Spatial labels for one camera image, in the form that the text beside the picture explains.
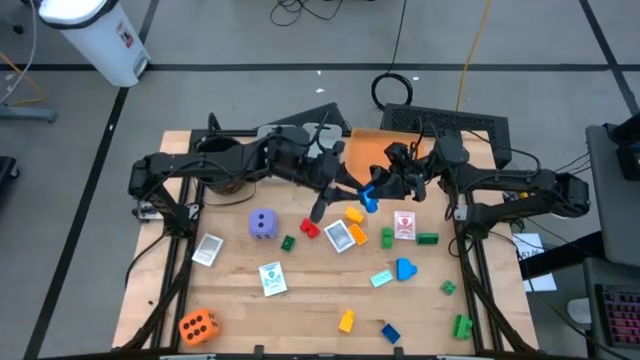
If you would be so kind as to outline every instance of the cable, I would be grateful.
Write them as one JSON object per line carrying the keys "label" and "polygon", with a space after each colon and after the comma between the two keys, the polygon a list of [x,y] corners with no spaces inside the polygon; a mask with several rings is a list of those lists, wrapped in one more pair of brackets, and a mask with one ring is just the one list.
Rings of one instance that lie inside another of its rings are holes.
{"label": "cable", "polygon": [[142,250],[138,255],[136,255],[136,257],[133,258],[133,260],[131,261],[131,264],[129,264],[129,267],[127,268],[127,272],[124,276],[124,288],[127,288],[127,284],[129,283],[129,275],[131,274],[131,270],[133,270],[133,267],[135,266],[135,264],[138,262],[138,260],[140,260],[140,258],[142,256],[144,256],[144,254],[148,253],[151,249],[153,249],[160,241],[162,241],[162,239],[164,239],[167,236],[167,233],[169,231],[165,230],[162,232],[162,234],[160,235],[160,237],[158,237],[157,239],[155,239],[151,244],[149,244],[149,246],[147,246],[146,248],[144,248],[144,250]]}
{"label": "cable", "polygon": [[589,166],[589,167],[587,167],[587,168],[584,168],[584,169],[582,169],[582,170],[580,170],[580,171],[576,171],[576,172],[574,172],[574,173],[573,173],[573,174],[571,174],[571,175],[578,175],[578,174],[580,174],[581,172],[585,172],[585,171],[587,171],[587,170],[591,170],[591,166]]}
{"label": "cable", "polygon": [[572,173],[574,171],[580,170],[583,166],[585,166],[587,164],[590,164],[590,163],[591,163],[591,159],[587,159],[587,161],[583,162],[582,164],[580,164],[580,165],[578,165],[578,166],[576,166],[574,168],[571,168],[571,169],[569,169],[569,170],[567,170],[565,172]]}
{"label": "cable", "polygon": [[571,242],[571,241],[569,241],[569,240],[567,240],[567,239],[563,238],[562,236],[560,236],[560,235],[558,235],[558,234],[554,233],[553,231],[551,231],[551,230],[549,230],[549,229],[545,228],[544,226],[542,226],[542,225],[538,224],[537,222],[535,222],[535,221],[531,220],[531,218],[525,218],[525,220],[528,220],[529,222],[531,222],[531,223],[532,223],[532,224],[534,224],[535,226],[537,226],[537,227],[539,227],[540,229],[542,229],[542,230],[546,231],[547,233],[549,233],[549,234],[551,234],[551,235],[555,236],[556,238],[558,238],[558,239],[562,240],[562,242],[564,242],[565,244],[567,244],[567,245],[569,245],[569,246],[571,246],[571,247],[575,248],[576,250],[578,250],[578,251],[582,252],[583,254],[587,255],[588,257],[597,257],[597,256],[593,255],[592,253],[590,253],[590,252],[588,252],[588,251],[584,250],[584,249],[583,249],[583,248],[581,248],[580,246],[578,246],[578,245],[574,244],[573,242]]}
{"label": "cable", "polygon": [[584,332],[582,332],[580,329],[578,329],[575,325],[573,325],[573,323],[571,322],[571,320],[567,319],[564,314],[562,314],[560,311],[558,311],[558,309],[556,309],[553,305],[549,304],[546,300],[544,300],[540,295],[538,295],[538,293],[535,291],[534,287],[533,287],[533,283],[531,282],[531,279],[529,279],[529,268],[527,267],[527,263],[526,262],[522,262],[522,256],[520,256],[520,252],[518,251],[518,249],[516,248],[516,256],[518,256],[518,261],[522,264],[524,264],[524,269],[525,272],[527,273],[527,281],[529,282],[529,287],[531,288],[531,294],[533,294],[533,296],[536,297],[536,299],[540,302],[542,302],[543,304],[545,304],[549,309],[551,309],[551,311],[553,311],[565,324],[567,324],[567,326],[569,326],[571,328],[571,330],[575,331],[578,335],[582,336],[583,338],[585,338],[587,341],[589,341],[592,345],[594,345],[595,347],[599,348],[600,350],[608,353],[611,356],[614,356],[618,359],[621,360],[631,360],[626,356],[623,356],[613,350],[608,349],[606,346],[600,344],[599,342],[597,342],[596,340],[594,340],[592,337],[588,336],[587,334],[585,334]]}
{"label": "cable", "polygon": [[32,17],[32,21],[33,21],[33,45],[31,46],[31,55],[29,55],[29,61],[27,62],[27,66],[24,67],[24,70],[22,71],[22,73],[20,74],[20,76],[18,77],[18,80],[16,80],[16,82],[13,84],[13,86],[11,86],[9,88],[9,91],[2,97],[2,100],[0,100],[0,104],[4,104],[4,102],[11,96],[11,94],[13,94],[13,92],[15,91],[16,87],[18,87],[18,85],[20,84],[20,82],[22,81],[22,78],[25,77],[25,75],[27,74],[27,72],[29,71],[29,68],[31,67],[31,64],[33,63],[33,58],[36,55],[36,47],[37,47],[37,39],[38,39],[38,26],[37,26],[37,20],[36,20],[36,7],[35,4],[33,3],[33,0],[29,0],[29,3],[31,4],[31,17]]}
{"label": "cable", "polygon": [[[24,72],[22,70],[20,70],[16,64],[14,64],[11,60],[9,60],[9,58],[0,52],[0,58],[2,58],[2,60],[7,63],[7,65],[9,65],[15,72],[17,72],[18,74],[24,74]],[[42,91],[42,88],[40,87],[40,85],[38,85],[35,81],[33,81],[33,79],[31,79],[31,77],[29,75],[24,75],[24,78],[27,79],[27,81],[29,82],[29,84],[31,84],[31,86],[36,90],[36,92],[38,93],[38,95],[40,96],[40,98],[34,98],[34,99],[26,99],[26,100],[19,100],[19,101],[15,101],[9,105],[11,106],[15,106],[15,105],[23,105],[23,104],[33,104],[33,103],[39,103],[39,102],[44,102],[47,101],[46,97],[44,96],[44,91]]]}
{"label": "cable", "polygon": [[531,174],[531,176],[536,176],[536,175],[538,175],[538,173],[540,173],[540,169],[542,168],[542,165],[540,164],[540,159],[538,159],[535,155],[533,155],[531,153],[528,153],[526,151],[523,151],[523,150],[518,150],[518,149],[514,149],[514,148],[511,148],[511,147],[508,147],[508,146],[502,146],[502,145],[496,144],[496,143],[492,142],[491,140],[485,139],[482,136],[478,135],[473,130],[465,130],[465,131],[468,132],[468,133],[471,133],[473,136],[477,137],[478,139],[480,139],[480,140],[482,140],[482,141],[484,141],[484,142],[486,142],[486,143],[488,143],[488,144],[490,144],[492,146],[495,146],[495,147],[503,149],[503,150],[513,151],[516,154],[524,155],[526,157],[529,157],[529,158],[533,159],[533,161],[536,162],[536,169],[533,171],[533,174]]}
{"label": "cable", "polygon": [[396,63],[396,56],[398,55],[398,45],[400,44],[400,34],[402,34],[402,25],[404,24],[404,13],[406,9],[407,0],[404,0],[404,4],[402,5],[402,15],[400,16],[400,26],[398,27],[398,36],[396,38],[396,45],[395,49],[393,50],[393,58],[391,59],[391,64],[389,64],[389,69],[384,74],[378,75],[375,79],[373,79],[373,82],[371,83],[371,98],[373,99],[373,102],[376,104],[378,109],[382,111],[384,111],[385,106],[382,105],[380,100],[378,100],[378,95],[376,95],[378,83],[382,79],[391,78],[398,80],[402,85],[404,85],[405,89],[407,89],[407,99],[404,101],[404,104],[411,105],[411,102],[413,101],[413,86],[411,85],[411,82],[409,82],[406,77],[391,72],[391,70],[393,70],[393,66]]}
{"label": "cable", "polygon": [[[333,12],[333,14],[331,16],[329,16],[329,17],[324,17],[324,16],[318,15],[317,13],[311,11],[305,5],[308,1],[309,0],[277,0],[276,5],[273,7],[273,9],[271,9],[271,13],[269,13],[269,19],[271,20],[271,23],[273,25],[280,26],[280,27],[291,26],[296,21],[298,21],[298,19],[300,18],[300,15],[302,15],[302,11],[303,10],[308,12],[309,14],[313,15],[314,17],[316,17],[318,19],[329,21],[329,20],[332,20],[338,14],[338,11],[340,11],[340,7],[342,7],[342,3],[344,2],[344,0],[340,0],[340,3],[338,3],[338,6],[336,6],[336,9]],[[290,21],[288,23],[276,22],[273,19],[273,14],[276,12],[276,10],[278,8],[284,9],[288,13],[296,14],[296,17],[292,21]]]}
{"label": "cable", "polygon": [[587,155],[589,155],[589,152],[588,152],[588,151],[587,151],[586,153],[584,153],[584,155],[577,157],[575,160],[573,160],[572,162],[568,163],[567,165],[565,165],[565,166],[561,166],[561,167],[559,167],[559,168],[557,168],[557,169],[555,169],[555,170],[553,170],[553,171],[554,171],[554,172],[558,172],[558,171],[560,171],[560,170],[562,170],[562,169],[564,169],[564,168],[566,168],[566,167],[569,167],[569,166],[571,166],[571,165],[573,165],[573,164],[577,163],[577,162],[578,162],[578,160],[580,160],[580,159],[584,158],[584,157],[585,157],[585,156],[587,156]]}
{"label": "cable", "polygon": [[462,69],[462,74],[460,75],[460,85],[458,86],[458,97],[456,99],[456,111],[460,111],[460,100],[462,99],[462,93],[464,92],[464,81],[467,76],[467,69],[469,68],[469,63],[471,63],[473,54],[476,51],[476,46],[478,46],[478,41],[480,40],[480,36],[482,35],[482,31],[484,30],[484,24],[487,22],[487,17],[489,17],[490,8],[491,8],[491,0],[487,0],[484,6],[484,12],[482,13],[482,20],[480,21],[480,29],[478,29],[478,32],[476,33],[476,37],[473,39],[473,45],[471,45],[471,51],[469,51],[469,56],[467,56],[467,62],[464,64],[464,68]]}

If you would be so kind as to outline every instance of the wooden board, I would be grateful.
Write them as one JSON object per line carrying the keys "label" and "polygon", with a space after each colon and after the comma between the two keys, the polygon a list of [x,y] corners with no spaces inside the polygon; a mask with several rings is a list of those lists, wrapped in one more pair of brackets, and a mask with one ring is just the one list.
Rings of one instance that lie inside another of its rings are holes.
{"label": "wooden board", "polygon": [[[162,150],[184,152],[188,132],[167,132]],[[493,167],[490,146],[472,135],[463,136],[471,153],[471,163]],[[423,140],[428,152],[433,143]],[[172,180],[169,190],[177,197],[180,180]],[[223,203],[250,195],[251,186],[233,198],[219,198],[207,192],[209,203]],[[497,203],[499,192],[477,191],[476,200]],[[436,181],[427,187],[422,203],[381,201],[375,214],[366,215],[362,229],[369,241],[337,254],[321,233],[308,239],[299,230],[308,216],[316,194],[280,179],[265,179],[257,184],[253,199],[229,207],[207,206],[202,212],[198,242],[204,233],[221,237],[225,243],[213,267],[193,265],[187,312],[211,308],[218,317],[221,335],[207,344],[181,351],[215,353],[250,353],[256,344],[267,353],[342,353],[391,354],[391,345],[381,334],[385,322],[400,334],[396,346],[407,354],[472,354],[472,341],[452,337],[456,314],[466,314],[466,301],[458,259],[447,252],[454,236],[453,225],[444,221],[448,203]],[[329,206],[320,226],[342,219],[348,203]],[[351,204],[362,210],[359,204]],[[271,207],[279,216],[280,239],[255,241],[248,233],[248,214],[255,208]],[[380,232],[393,225],[393,211],[416,212],[419,232],[438,232],[436,246],[417,246],[411,241],[394,241],[392,250],[380,248]],[[508,237],[510,230],[500,225],[494,229]],[[140,234],[140,251],[160,233],[159,224],[145,225]],[[296,238],[291,253],[280,249],[284,235]],[[128,340],[146,319],[154,304],[162,280],[168,242],[144,258],[132,271],[125,293],[114,346]],[[532,346],[537,341],[522,285],[513,245],[492,236],[485,240],[486,257],[498,307],[522,337]],[[408,257],[418,266],[418,274],[406,282],[394,281],[380,288],[371,286],[370,277],[384,269],[395,273],[395,259]],[[265,298],[258,267],[280,261],[289,290]],[[457,285],[452,296],[440,285],[451,280]],[[350,334],[338,330],[346,309],[355,312]],[[173,320],[168,311],[167,322]],[[488,326],[483,330],[485,347],[490,348]],[[163,344],[168,344],[165,330]]]}

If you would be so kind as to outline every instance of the black keyboard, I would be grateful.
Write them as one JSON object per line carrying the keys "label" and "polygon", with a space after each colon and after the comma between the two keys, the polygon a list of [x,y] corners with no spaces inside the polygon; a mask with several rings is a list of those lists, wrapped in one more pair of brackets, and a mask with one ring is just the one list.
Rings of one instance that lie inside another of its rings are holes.
{"label": "black keyboard", "polygon": [[596,285],[596,296],[609,346],[640,349],[640,288]]}

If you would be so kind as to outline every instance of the purple foam die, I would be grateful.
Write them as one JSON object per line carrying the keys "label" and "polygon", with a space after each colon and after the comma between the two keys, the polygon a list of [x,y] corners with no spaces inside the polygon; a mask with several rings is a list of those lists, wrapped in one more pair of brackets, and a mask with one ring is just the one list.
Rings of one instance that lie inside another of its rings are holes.
{"label": "purple foam die", "polygon": [[278,217],[272,209],[256,209],[249,215],[249,234],[256,240],[278,237]]}

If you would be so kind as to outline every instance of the white container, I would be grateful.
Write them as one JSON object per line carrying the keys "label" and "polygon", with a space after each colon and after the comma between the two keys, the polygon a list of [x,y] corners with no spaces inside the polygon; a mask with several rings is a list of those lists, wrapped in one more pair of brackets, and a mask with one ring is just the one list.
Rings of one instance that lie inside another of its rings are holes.
{"label": "white container", "polygon": [[111,84],[138,83],[149,53],[117,0],[44,0],[39,13]]}

